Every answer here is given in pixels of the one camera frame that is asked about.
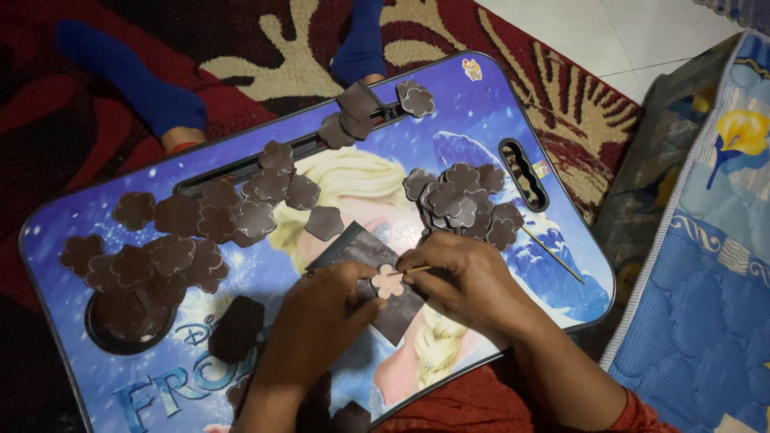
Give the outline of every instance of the red sleeve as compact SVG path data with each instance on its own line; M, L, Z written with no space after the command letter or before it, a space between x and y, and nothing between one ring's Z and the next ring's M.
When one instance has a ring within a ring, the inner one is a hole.
M626 390L628 403L620 418L608 428L608 431L626 431L628 433L675 433L679 430L658 420L658 413L647 406L636 394Z

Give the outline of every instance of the blue blanket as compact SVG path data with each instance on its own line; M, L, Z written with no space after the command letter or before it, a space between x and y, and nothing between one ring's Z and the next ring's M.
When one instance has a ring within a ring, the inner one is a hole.
M682 431L770 431L768 129L770 38L746 32L602 359Z

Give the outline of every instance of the frozen logo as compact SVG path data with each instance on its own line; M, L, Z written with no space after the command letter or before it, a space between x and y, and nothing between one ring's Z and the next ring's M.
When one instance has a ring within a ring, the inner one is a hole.
M481 79L481 67L476 63L476 59L471 59L470 61L463 59L463 68L465 68L465 75L471 81Z
M238 364L225 364L206 350L206 342L232 301L231 297L191 294L187 298L177 311L182 324L174 328L173 339L181 341L185 347L200 347L203 352L192 365L179 365L160 374L147 374L113 391L131 433L147 432L139 417L143 408L162 404L166 417L171 417L182 410L175 398L202 400L221 394L228 385L251 373L256 365L256 348Z

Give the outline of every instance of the lap desk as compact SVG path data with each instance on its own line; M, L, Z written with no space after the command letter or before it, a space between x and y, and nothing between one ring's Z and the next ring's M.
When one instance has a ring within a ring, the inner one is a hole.
M416 118L398 111L397 85L407 79L432 93L432 114ZM160 203L172 193L199 197L206 180L224 177L239 186L259 169L255 156L271 140L293 146L297 174L307 175L321 189L319 205L339 208L346 226L356 221L396 255L415 247L425 228L420 211L407 200L401 186L413 169L422 167L439 176L463 162L506 170L503 190L490 199L514 203L524 227L577 272L584 284L523 230L502 253L515 279L562 328L588 326L604 316L614 299L611 268L573 208L504 71L494 60L464 52L377 83L371 90L390 114L353 146L326 149L314 136L327 116L340 111L332 100L64 196L29 218L22 231L22 257L47 311L90 431L227 431L233 422L233 406L243 396L283 295L336 237L323 242L310 236L304 230L307 217L301 216L302 211L289 212L285 203L279 204L273 211L277 228L272 233L260 242L251 240L247 247L232 241L221 243L221 262L208 265L212 275L221 271L219 277L189 287L186 293L182 290L184 298L178 307L148 312L153 317L148 319L152 323L147 325L147 335L127 345L105 343L102 331L89 324L98 314L93 301L97 292L79 277L77 266L62 264L74 260L62 256L69 254L65 243L74 237L99 235L103 256L116 254L125 245L146 247L166 233L156 230L158 221L153 215L147 216L149 222L139 221L140 226L146 223L139 230L128 230L131 223L117 223L113 211L125 193L151 193L155 203ZM533 202L536 206L525 201L504 164L500 148L505 143L523 151L523 161L530 165L524 171L536 175L529 183L537 183L544 191ZM139 278L140 273L128 269L121 277ZM209 354L208 339L239 295L264 307L263 326L249 356L225 364ZM436 309L440 306L431 302L422 306L401 339L385 337L376 327L368 327L316 386L322 405L316 412L325 418L322 421L342 429L351 429L351 425L365 428L369 422L375 425L506 348L507 342L494 332L460 321L454 323L453 332L459 349L448 354L449 364L440 373L426 374L426 366L421 368L413 361L392 362L398 357L424 360L418 334L430 332L435 320L451 320Z

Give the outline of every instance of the sticker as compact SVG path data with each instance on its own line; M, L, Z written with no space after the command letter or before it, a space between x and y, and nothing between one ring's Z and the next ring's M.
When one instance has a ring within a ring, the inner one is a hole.
M463 59L463 68L465 68L465 75L471 81L481 79L481 67L476 63L476 59L471 59L469 62L468 59Z
M538 163L532 164L532 168L537 174L537 177L540 179L543 179L545 176L551 174L551 169L548 168L548 164L545 163L545 159Z

